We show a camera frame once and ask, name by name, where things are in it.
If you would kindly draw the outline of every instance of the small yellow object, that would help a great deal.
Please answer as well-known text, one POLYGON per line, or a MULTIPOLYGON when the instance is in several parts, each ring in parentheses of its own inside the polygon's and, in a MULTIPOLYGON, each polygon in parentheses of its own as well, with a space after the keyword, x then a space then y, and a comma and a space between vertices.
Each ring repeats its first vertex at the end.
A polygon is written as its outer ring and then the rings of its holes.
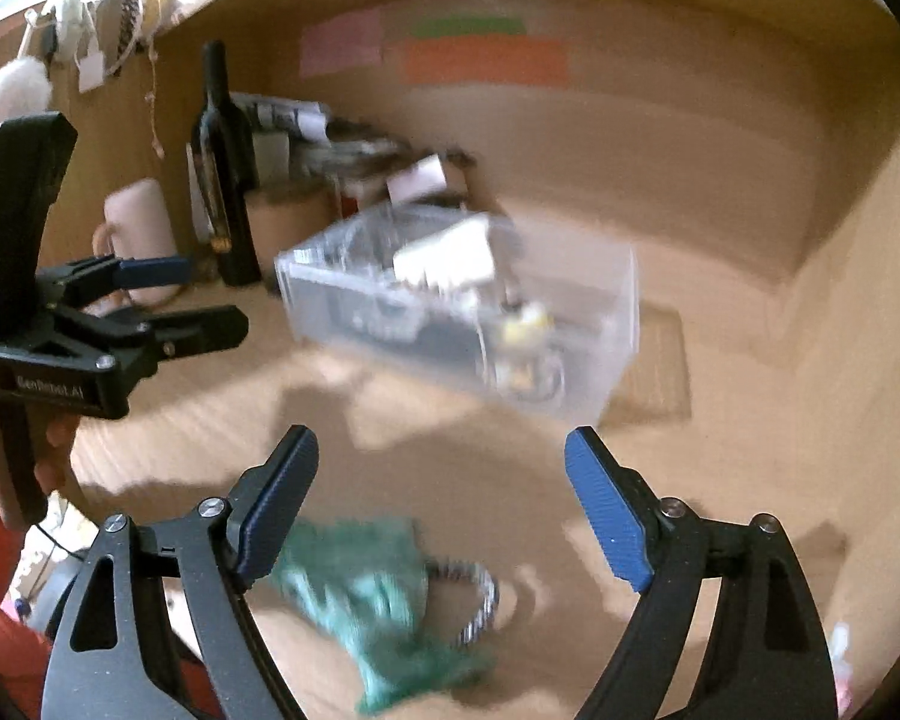
POLYGON ((554 318, 540 303, 527 303, 518 314, 504 319, 500 343, 504 346, 528 346, 539 343, 554 326, 554 318))

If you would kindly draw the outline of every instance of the wine bottle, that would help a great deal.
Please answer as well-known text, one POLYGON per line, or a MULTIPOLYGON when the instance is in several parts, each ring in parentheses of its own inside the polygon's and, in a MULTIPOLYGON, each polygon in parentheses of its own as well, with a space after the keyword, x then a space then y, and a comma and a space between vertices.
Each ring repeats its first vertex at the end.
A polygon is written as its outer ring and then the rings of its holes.
POLYGON ((203 47, 206 102, 192 135, 194 168, 207 215, 210 245, 228 287, 260 281, 260 266, 250 236, 245 194, 259 188, 253 155, 253 131, 230 97, 226 49, 221 41, 203 47))

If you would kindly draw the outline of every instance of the pink sticky note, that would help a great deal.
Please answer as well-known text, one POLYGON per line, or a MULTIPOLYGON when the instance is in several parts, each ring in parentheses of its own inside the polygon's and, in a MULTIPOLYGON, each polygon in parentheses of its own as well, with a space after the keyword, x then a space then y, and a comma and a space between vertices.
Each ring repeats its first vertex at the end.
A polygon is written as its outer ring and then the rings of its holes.
POLYGON ((300 36, 300 77, 379 65, 383 40, 379 8, 355 10, 308 26, 300 36))

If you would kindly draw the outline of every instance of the green sticky note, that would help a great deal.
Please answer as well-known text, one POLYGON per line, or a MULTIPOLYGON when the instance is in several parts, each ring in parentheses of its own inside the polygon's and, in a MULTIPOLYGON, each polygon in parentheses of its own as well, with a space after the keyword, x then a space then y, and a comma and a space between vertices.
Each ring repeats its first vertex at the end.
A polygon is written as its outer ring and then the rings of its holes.
POLYGON ((526 35, 523 20, 507 16, 450 16, 424 19, 413 25, 413 37, 428 40, 460 35, 526 35))

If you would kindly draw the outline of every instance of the green cloth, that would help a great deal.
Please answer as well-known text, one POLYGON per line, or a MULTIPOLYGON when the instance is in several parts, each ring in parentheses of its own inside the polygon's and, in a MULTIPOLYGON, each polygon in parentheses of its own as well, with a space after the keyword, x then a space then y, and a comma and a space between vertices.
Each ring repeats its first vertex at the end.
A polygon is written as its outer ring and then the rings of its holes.
POLYGON ((411 520, 323 526, 298 518, 269 580, 357 662, 360 714, 474 682, 490 669, 487 656, 421 630, 428 581, 411 520))

